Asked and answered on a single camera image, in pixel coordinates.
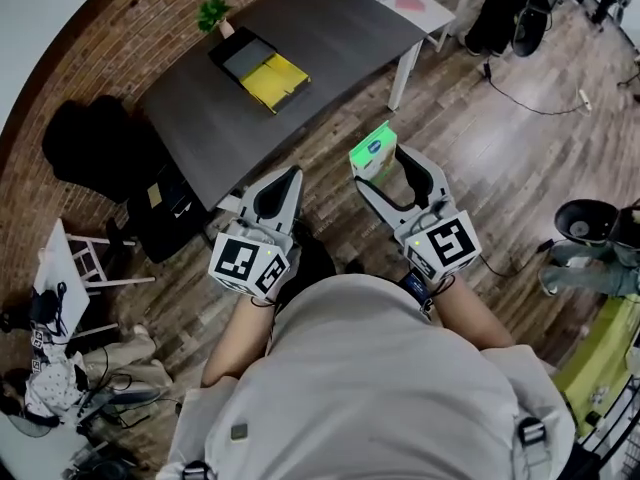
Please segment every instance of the red brick wall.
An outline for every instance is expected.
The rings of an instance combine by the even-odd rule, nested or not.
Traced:
[[[0,300],[28,289],[37,249],[58,216],[71,230],[93,233],[109,217],[125,217],[123,206],[54,178],[40,148],[52,114],[66,99],[89,102],[99,94],[122,97],[133,107],[202,37],[195,20],[202,1],[90,0],[45,53],[0,143]],[[253,0],[227,1],[237,10]]]

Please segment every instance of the strap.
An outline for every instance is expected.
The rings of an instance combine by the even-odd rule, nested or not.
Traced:
[[[547,446],[544,423],[525,416],[517,424],[513,440],[513,474],[515,480],[549,480],[551,454]]]
[[[182,470],[182,480],[216,480],[217,475],[209,465],[201,460],[194,460]]]

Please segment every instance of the power strip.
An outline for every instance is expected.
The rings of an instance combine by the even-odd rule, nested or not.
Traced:
[[[584,106],[587,107],[589,114],[591,114],[593,107],[591,106],[591,102],[589,101],[589,97],[587,96],[587,93],[584,92],[582,89],[580,89],[578,91],[578,94],[580,95],[580,99],[582,100],[582,103],[584,103]]]

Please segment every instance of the white wall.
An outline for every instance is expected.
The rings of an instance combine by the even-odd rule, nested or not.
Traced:
[[[87,0],[0,0],[0,130],[36,63]]]
[[[73,454],[87,444],[65,427],[37,439],[25,436],[0,413],[0,459],[16,480],[60,480]]]

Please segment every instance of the wooden floor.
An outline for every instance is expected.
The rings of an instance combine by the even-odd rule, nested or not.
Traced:
[[[440,1],[453,8],[456,0]],[[466,21],[481,2],[472,0]],[[563,202],[588,197],[624,205],[638,197],[640,107],[631,91],[616,88],[632,74],[632,58],[619,30],[607,24],[597,33],[584,7],[567,1],[532,57],[492,58],[494,82],[547,111],[576,105],[583,88],[595,107],[591,116],[544,117],[517,107],[482,80],[484,58],[470,57],[450,39],[440,54],[423,47],[397,113],[385,105],[394,75],[389,66],[269,169],[302,167],[304,215],[339,269],[359,257],[369,273],[399,278],[406,263],[389,241],[390,230],[356,194],[347,161],[348,151],[389,119],[401,143],[444,169],[458,208],[471,215],[485,257],[494,269],[508,272],[529,260],[538,244],[558,237],[553,216]],[[411,195],[400,176],[390,176],[386,190],[399,199]],[[210,233],[227,218],[215,221]],[[142,258],[137,257],[137,273],[158,281],[123,289],[114,311],[125,328],[139,322],[149,327],[160,345],[157,355],[176,381],[167,396],[180,397],[198,384],[236,296],[207,275],[210,251],[200,238],[163,265]],[[601,301],[584,292],[545,297],[536,278],[545,261],[539,255],[513,279],[495,276],[480,261],[464,275],[520,342],[557,363]],[[158,402],[153,412],[132,430],[99,428],[101,436],[135,452],[149,475],[164,461],[176,423],[171,402]]]

